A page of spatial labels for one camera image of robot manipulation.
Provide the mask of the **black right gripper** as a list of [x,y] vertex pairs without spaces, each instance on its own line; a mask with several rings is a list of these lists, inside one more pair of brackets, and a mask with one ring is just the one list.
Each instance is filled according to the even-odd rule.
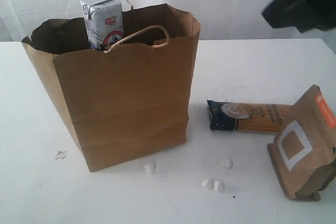
[[274,29],[329,31],[335,29],[335,0],[272,0],[262,16]]

